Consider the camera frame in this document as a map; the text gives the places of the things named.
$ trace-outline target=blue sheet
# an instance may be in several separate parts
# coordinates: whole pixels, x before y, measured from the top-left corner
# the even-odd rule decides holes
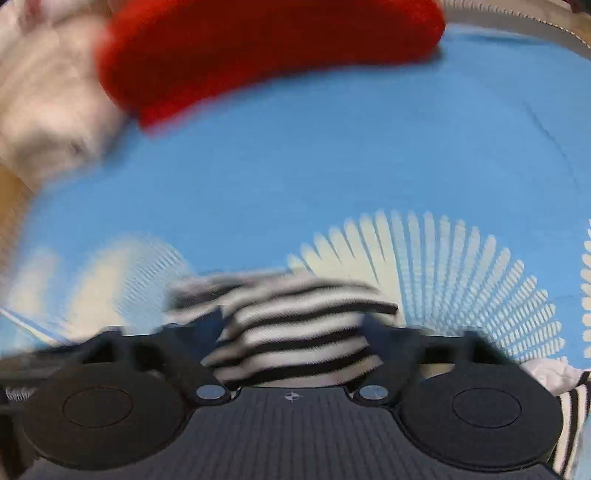
[[[451,29],[429,64],[275,80],[153,137],[131,126],[105,168],[35,202],[0,348],[149,331],[179,276],[303,265],[381,286],[407,324],[588,367],[590,80],[560,47]]]

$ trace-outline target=black and white striped cloth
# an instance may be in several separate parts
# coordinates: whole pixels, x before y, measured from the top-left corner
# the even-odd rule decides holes
[[[565,479],[570,479],[576,467],[583,423],[591,410],[591,381],[584,371],[577,386],[558,396],[562,409],[562,432],[548,463]]]
[[[354,382],[382,363],[360,331],[365,314],[392,325],[398,309],[364,283],[307,274],[195,278],[171,293],[171,322],[221,307],[226,326],[202,363],[230,390]]]

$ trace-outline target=red plush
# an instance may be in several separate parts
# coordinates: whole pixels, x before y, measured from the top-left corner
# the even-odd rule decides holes
[[[429,56],[434,0],[129,0],[97,50],[111,98],[143,126],[273,76]]]

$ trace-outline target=black circular disc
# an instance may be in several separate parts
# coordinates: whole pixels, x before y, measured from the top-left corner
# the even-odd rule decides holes
[[[119,364],[54,374],[25,403],[22,428],[39,454],[81,470],[155,453],[178,432],[183,402],[166,382]]]
[[[558,400],[515,365],[472,364],[413,386],[400,418],[443,462],[509,470],[545,461],[562,430]]]

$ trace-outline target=blue surface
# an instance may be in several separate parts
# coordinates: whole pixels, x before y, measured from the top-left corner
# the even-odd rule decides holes
[[[580,273],[590,79],[591,62],[559,47],[452,32],[431,64],[277,80],[154,137],[131,127],[107,168],[36,201],[21,269],[50,251],[59,267],[40,294],[45,313],[81,321],[67,318],[79,275],[122,237],[170,246],[187,271],[286,267],[288,254],[345,219],[431,212],[452,230],[457,219],[477,226],[482,242],[492,234],[498,251],[522,260],[556,305],[558,355],[589,366]]]

